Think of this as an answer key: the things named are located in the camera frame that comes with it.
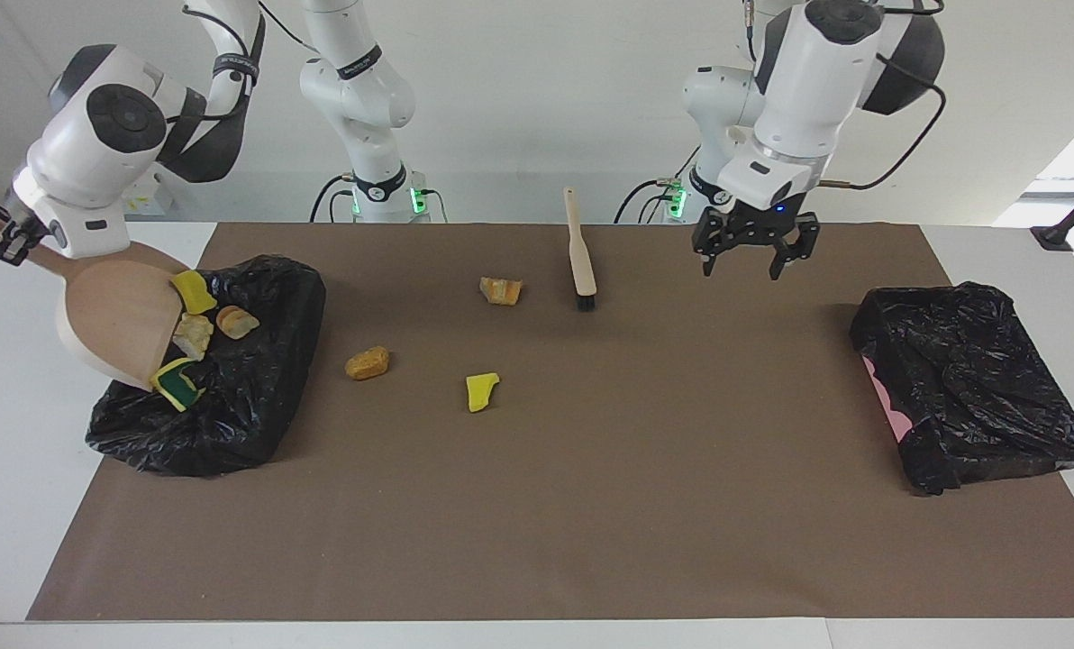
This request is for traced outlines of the white cardboard box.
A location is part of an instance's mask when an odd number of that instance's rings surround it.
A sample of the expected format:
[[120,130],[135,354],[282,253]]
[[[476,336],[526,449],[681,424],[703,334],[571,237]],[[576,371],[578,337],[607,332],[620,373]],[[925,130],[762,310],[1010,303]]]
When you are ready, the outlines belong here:
[[166,189],[161,173],[147,171],[124,190],[124,214],[128,218],[165,217],[174,205],[174,197]]

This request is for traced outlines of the brown paper table mat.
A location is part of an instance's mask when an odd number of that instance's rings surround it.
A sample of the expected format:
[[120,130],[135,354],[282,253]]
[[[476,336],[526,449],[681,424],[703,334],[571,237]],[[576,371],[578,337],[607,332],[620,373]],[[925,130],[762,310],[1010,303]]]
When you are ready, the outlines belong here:
[[29,618],[1074,617],[1064,480],[913,496],[851,348],[871,288],[946,283],[919,227],[826,226],[780,282],[759,248],[707,279],[684,227],[584,235],[591,314],[565,226],[217,226],[205,270],[326,284],[296,419],[221,478],[102,462]]

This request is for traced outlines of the orange-brown foam cylinder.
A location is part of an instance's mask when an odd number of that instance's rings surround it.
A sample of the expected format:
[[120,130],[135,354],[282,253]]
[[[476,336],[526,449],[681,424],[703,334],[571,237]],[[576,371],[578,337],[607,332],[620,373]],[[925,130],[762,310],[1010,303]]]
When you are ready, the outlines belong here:
[[344,372],[353,381],[374,379],[388,373],[390,367],[390,350],[384,346],[373,346],[359,354],[353,354],[344,366]]

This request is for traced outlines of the pink plastic bin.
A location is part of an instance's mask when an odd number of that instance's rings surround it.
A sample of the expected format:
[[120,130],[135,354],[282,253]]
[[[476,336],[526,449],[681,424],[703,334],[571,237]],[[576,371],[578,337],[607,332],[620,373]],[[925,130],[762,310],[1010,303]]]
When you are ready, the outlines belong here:
[[911,418],[901,412],[899,407],[895,406],[890,394],[888,394],[887,387],[884,383],[880,381],[879,374],[876,374],[876,367],[872,364],[870,358],[861,356],[865,369],[870,378],[871,386],[874,388],[876,395],[879,395],[879,404],[882,407],[888,426],[890,426],[894,433],[894,438],[896,444],[900,446],[901,443],[906,439],[908,433],[913,430],[915,423],[912,422]]

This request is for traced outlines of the cream ribbed foam chunk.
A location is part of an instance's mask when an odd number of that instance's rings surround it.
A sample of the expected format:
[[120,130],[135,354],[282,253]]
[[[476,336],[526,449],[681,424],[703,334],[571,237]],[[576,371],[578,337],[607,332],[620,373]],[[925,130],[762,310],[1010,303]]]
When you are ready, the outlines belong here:
[[229,305],[217,312],[215,327],[224,337],[241,340],[260,326],[260,320],[252,313],[236,305]]

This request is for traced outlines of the yellow sponge wedge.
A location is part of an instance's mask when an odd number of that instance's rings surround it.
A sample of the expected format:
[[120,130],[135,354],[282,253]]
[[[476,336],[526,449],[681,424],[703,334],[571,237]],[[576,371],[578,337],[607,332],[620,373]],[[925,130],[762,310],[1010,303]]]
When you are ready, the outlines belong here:
[[464,379],[467,391],[468,412],[483,412],[490,407],[493,390],[500,383],[500,375],[496,372],[488,372],[476,375],[468,375]]

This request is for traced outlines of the green and yellow sponge piece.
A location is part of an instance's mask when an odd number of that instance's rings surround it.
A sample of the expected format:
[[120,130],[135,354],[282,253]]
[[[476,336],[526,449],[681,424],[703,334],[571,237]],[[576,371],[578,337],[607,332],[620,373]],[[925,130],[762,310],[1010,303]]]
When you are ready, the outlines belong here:
[[194,366],[195,359],[175,359],[159,367],[150,379],[154,390],[165,398],[176,412],[187,412],[193,407],[206,391],[187,375],[187,371]]

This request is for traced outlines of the beige plastic dustpan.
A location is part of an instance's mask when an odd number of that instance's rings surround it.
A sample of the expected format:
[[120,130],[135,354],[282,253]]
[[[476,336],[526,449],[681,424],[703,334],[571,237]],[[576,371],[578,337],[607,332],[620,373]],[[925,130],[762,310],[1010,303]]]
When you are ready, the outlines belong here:
[[72,259],[39,243],[26,264],[62,282],[56,328],[68,352],[114,381],[150,393],[183,313],[175,256],[142,242]]

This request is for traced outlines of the pale beige foam chunk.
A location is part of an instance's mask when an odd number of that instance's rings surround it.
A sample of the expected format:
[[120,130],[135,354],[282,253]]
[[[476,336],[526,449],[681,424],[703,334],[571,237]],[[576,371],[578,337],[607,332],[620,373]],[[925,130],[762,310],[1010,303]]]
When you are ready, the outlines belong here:
[[173,343],[184,356],[202,361],[208,351],[214,325],[204,314],[184,313],[173,333]]

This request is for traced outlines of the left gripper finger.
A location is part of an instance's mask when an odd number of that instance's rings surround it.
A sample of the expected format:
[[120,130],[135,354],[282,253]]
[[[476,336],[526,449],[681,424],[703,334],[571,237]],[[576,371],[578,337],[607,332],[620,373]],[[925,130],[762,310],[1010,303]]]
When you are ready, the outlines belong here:
[[694,254],[699,256],[706,277],[713,276],[719,255],[726,250],[723,227],[697,227],[692,235]]
[[781,223],[770,230],[770,243],[775,251],[770,263],[770,278],[779,279],[789,263],[808,259],[819,233],[821,222],[816,215],[784,215]]

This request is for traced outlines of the beige hand brush black bristles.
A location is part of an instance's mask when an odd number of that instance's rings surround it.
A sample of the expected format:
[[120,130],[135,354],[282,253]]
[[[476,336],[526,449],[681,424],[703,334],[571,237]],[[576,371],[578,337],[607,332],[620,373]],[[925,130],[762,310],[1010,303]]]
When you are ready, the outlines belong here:
[[577,190],[574,187],[563,189],[563,206],[569,227],[569,264],[577,295],[577,311],[594,312],[597,306],[597,283],[587,243],[583,237]]

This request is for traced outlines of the black bag over pink bin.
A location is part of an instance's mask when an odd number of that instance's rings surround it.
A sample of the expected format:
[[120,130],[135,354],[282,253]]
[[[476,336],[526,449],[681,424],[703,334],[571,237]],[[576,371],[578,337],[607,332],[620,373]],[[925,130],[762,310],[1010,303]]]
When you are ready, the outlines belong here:
[[915,423],[897,452],[916,493],[1074,468],[1074,407],[993,285],[875,288],[850,340]]

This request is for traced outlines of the bright yellow foam block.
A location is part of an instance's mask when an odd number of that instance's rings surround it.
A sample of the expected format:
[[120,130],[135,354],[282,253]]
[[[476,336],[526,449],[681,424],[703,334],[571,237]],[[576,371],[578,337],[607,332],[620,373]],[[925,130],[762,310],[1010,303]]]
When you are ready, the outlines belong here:
[[195,270],[186,270],[171,277],[171,284],[178,292],[187,314],[206,314],[217,307],[217,300],[211,295],[206,279]]

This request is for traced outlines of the crumpled black trash bag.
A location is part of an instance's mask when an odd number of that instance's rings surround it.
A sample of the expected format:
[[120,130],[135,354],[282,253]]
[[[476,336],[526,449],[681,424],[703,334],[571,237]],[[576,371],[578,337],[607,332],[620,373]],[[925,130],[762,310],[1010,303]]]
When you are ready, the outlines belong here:
[[110,383],[85,435],[93,451],[157,475],[211,477],[259,467],[278,450],[317,350],[322,276],[278,255],[200,275],[217,306],[249,311],[260,326],[241,340],[214,333],[203,360],[187,371],[205,390],[187,412],[155,390]]

